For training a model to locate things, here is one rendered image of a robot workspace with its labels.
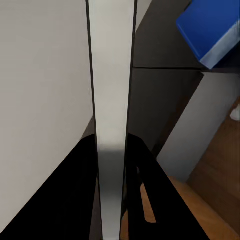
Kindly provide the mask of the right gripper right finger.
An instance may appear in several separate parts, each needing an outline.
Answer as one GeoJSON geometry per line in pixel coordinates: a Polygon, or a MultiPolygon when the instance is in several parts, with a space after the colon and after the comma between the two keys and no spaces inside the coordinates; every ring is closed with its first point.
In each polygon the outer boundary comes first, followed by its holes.
{"type": "Polygon", "coordinates": [[[130,133],[125,172],[129,240],[210,240],[145,142],[130,133]],[[145,220],[137,167],[156,223],[145,220]]]}

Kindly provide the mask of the notebook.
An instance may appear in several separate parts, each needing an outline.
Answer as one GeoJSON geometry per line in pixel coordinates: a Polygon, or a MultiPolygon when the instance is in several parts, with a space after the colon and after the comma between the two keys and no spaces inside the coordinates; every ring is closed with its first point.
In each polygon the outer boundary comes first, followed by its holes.
{"type": "Polygon", "coordinates": [[[102,240],[121,240],[138,0],[85,0],[102,240]]]}

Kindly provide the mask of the folder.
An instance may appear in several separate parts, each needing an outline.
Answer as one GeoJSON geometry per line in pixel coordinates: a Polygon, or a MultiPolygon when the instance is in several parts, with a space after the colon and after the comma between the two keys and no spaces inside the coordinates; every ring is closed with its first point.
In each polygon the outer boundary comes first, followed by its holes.
{"type": "Polygon", "coordinates": [[[240,0],[191,0],[176,25],[197,60],[212,69],[240,42],[240,0]]]}

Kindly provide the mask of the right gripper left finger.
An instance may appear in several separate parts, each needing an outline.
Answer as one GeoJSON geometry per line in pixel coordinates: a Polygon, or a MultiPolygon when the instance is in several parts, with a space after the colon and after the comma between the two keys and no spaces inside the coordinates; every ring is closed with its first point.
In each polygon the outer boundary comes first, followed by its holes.
{"type": "Polygon", "coordinates": [[[97,177],[94,133],[80,140],[0,240],[89,240],[97,177]]]}

